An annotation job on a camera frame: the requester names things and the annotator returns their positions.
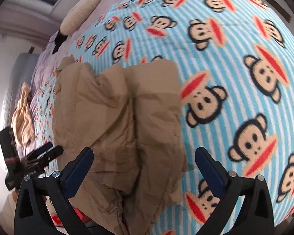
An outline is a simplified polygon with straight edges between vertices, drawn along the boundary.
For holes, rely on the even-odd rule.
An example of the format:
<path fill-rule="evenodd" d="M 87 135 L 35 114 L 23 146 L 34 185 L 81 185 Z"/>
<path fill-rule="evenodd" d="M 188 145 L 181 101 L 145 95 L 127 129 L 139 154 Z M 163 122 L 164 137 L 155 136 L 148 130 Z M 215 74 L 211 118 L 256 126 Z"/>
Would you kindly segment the tan puffer jacket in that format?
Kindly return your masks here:
<path fill-rule="evenodd" d="M 85 147 L 93 164 L 72 204 L 114 234 L 150 234 L 181 202 L 186 156 L 176 64 L 167 59 L 95 74 L 72 57 L 56 69 L 52 129 L 64 168 Z"/>

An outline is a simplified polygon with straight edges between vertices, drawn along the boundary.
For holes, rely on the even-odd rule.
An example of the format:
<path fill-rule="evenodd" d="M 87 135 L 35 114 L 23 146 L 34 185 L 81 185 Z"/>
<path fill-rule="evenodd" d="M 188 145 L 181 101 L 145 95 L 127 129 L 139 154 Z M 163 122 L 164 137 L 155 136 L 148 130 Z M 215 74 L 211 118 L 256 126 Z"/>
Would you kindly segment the orange quilted blanket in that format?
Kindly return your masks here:
<path fill-rule="evenodd" d="M 19 100 L 11 119 L 11 128 L 13 129 L 15 142 L 19 146 L 26 146 L 35 140 L 35 130 L 30 113 L 28 98 L 31 88 L 26 82 L 22 84 Z"/>

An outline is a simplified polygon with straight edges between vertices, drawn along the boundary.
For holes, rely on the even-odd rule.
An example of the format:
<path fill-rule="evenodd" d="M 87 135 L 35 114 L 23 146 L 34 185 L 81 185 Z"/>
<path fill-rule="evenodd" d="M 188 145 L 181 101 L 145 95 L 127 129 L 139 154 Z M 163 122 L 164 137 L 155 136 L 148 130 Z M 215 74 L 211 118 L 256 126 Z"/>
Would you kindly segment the red object near bed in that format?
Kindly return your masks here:
<path fill-rule="evenodd" d="M 92 221 L 87 215 L 85 215 L 83 212 L 81 212 L 78 208 L 74 207 L 74 211 L 84 224 L 87 224 Z M 51 216 L 51 219 L 56 227 L 63 228 L 64 225 L 63 225 L 62 221 L 63 220 L 72 220 L 74 215 L 72 213 L 69 213 L 66 215 L 65 218 L 61 219 L 56 212 L 51 212 L 50 216 Z"/>

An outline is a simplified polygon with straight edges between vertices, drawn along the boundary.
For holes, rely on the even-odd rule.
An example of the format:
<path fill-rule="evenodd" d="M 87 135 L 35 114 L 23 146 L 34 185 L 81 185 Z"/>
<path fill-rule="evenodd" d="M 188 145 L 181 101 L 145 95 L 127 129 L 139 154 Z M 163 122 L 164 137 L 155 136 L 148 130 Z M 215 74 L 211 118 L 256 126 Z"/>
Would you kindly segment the white sleeve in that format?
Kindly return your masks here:
<path fill-rule="evenodd" d="M 14 234 L 14 219 L 18 190 L 14 190 L 7 196 L 0 212 L 0 225 L 7 234 Z"/>

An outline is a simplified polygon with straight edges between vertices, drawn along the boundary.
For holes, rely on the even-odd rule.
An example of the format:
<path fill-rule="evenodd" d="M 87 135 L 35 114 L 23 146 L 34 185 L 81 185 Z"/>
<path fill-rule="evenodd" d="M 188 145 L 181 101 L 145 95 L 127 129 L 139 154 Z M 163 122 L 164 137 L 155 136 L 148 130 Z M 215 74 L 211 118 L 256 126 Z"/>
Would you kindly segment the grey padded headboard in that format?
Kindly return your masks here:
<path fill-rule="evenodd" d="M 39 54 L 30 53 L 21 53 L 17 57 L 9 77 L 8 87 L 5 91 L 2 103 L 1 118 L 3 128 L 11 125 L 11 119 L 17 106 L 17 101 L 21 95 L 21 87 L 23 83 L 29 86 L 31 85 L 38 58 Z"/>

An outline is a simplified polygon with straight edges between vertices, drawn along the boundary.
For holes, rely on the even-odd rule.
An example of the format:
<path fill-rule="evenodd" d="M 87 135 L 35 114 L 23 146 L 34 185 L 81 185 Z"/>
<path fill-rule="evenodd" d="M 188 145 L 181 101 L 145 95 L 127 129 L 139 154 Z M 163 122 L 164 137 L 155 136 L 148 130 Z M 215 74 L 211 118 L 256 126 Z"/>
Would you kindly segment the blue striped monkey blanket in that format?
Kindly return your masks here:
<path fill-rule="evenodd" d="M 193 234 L 203 225 L 203 180 L 195 150 L 240 176 L 261 174 L 275 225 L 294 214 L 294 36 L 267 0 L 101 0 L 54 52 L 50 39 L 32 81 L 35 142 L 54 139 L 55 70 L 72 56 L 101 73 L 166 58 L 186 84 L 181 108 L 189 170 L 183 201 L 167 207 L 151 233 Z"/>

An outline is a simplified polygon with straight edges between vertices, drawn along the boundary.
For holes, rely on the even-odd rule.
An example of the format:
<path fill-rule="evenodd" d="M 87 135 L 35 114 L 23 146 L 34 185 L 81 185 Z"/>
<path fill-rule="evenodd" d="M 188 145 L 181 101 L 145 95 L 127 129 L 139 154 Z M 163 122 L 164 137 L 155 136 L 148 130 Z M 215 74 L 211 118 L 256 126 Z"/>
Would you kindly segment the black cloth on bed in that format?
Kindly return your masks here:
<path fill-rule="evenodd" d="M 54 39 L 54 49 L 52 51 L 52 54 L 55 54 L 60 46 L 67 40 L 68 36 L 62 34 L 60 31 L 58 31 L 57 36 Z"/>

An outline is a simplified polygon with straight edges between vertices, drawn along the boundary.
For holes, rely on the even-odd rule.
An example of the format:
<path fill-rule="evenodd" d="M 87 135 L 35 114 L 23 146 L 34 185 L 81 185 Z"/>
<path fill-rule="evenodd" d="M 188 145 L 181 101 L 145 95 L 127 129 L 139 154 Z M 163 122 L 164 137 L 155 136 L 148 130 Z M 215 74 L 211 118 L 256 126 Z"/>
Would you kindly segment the cream round pillow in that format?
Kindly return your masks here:
<path fill-rule="evenodd" d="M 67 13 L 60 25 L 60 32 L 64 35 L 72 35 L 88 19 L 101 0 L 80 0 Z"/>

